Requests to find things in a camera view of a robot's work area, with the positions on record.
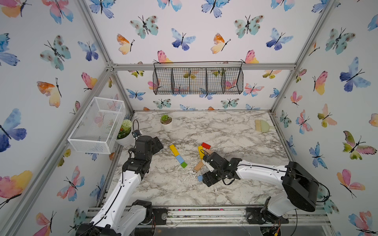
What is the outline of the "yellow block long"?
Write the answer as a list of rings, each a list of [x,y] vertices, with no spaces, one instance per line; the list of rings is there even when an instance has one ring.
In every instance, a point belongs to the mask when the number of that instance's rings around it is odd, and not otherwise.
[[[205,153],[204,153],[204,150],[203,150],[202,146],[198,147],[198,152],[199,152],[199,157],[202,160],[204,158],[204,156],[205,156]]]
[[[171,151],[172,151],[172,153],[175,157],[180,155],[177,148],[174,145],[170,145],[169,148],[171,149]]]

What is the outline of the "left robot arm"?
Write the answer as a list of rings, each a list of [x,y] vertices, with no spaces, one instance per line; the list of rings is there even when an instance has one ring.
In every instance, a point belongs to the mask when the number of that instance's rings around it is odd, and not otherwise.
[[[163,149],[158,137],[139,136],[130,157],[123,165],[120,179],[108,200],[90,221],[76,231],[77,236],[130,236],[139,224],[148,225],[154,219],[152,203],[136,200],[124,213],[136,188],[149,172],[152,157]]]

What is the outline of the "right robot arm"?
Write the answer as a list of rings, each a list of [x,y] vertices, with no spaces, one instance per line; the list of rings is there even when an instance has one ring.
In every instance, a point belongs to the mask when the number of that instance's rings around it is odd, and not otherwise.
[[[213,168],[202,175],[202,182],[211,187],[222,181],[225,185],[235,180],[254,180],[273,184],[283,191],[268,197],[260,211],[263,219],[276,219],[291,210],[314,212],[320,183],[299,163],[290,161],[287,165],[270,166],[256,164],[241,158],[227,160],[216,152],[203,151],[203,161]]]

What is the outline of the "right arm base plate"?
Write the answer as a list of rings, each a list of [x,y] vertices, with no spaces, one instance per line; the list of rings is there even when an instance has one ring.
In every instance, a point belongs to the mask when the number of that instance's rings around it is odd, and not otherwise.
[[[280,216],[276,216],[269,212],[264,207],[247,207],[246,208],[246,220],[249,224],[263,225],[267,223],[272,224],[288,224],[289,220]]]

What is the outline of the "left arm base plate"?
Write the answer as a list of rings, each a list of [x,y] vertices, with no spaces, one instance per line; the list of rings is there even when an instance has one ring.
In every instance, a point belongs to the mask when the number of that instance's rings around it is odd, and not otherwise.
[[[155,224],[157,226],[166,225],[168,218],[168,209],[167,208],[153,208],[153,214],[155,217]]]

